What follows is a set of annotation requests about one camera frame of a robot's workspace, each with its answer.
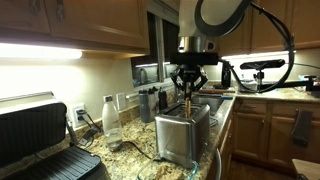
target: glass bottle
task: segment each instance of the glass bottle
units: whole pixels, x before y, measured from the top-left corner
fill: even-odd
[[[120,149],[122,143],[122,126],[119,113],[112,101],[112,95],[104,96],[102,110],[102,126],[106,139],[106,146],[110,151]]]

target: toaster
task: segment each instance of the toaster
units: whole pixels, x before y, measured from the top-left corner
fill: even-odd
[[[157,151],[161,158],[192,168],[199,162],[210,132],[210,107],[192,104],[185,118],[185,104],[177,103],[161,111],[156,119]]]

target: black appliance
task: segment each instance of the black appliance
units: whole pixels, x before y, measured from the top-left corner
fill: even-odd
[[[66,105],[51,92],[0,99],[0,168],[64,140],[66,113]],[[70,146],[4,179],[109,177],[99,156]]]

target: electrical outlet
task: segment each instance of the electrical outlet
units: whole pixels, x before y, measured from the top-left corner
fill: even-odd
[[[72,105],[70,110],[71,110],[70,113],[71,113],[71,117],[72,117],[72,127],[73,128],[77,128],[77,127],[83,126],[85,124],[85,122],[78,120],[77,111],[78,110],[85,110],[84,109],[84,103],[79,103],[79,104]]]
[[[126,96],[124,93],[116,94],[117,97],[117,107],[118,110],[123,110],[126,108]]]

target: drawer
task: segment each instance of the drawer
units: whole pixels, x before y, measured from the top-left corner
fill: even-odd
[[[236,100],[234,104],[235,112],[249,113],[249,114],[266,114],[267,102],[258,100]]]
[[[313,120],[320,121],[320,104],[279,102],[272,105],[272,116],[295,118],[297,110],[312,111]]]

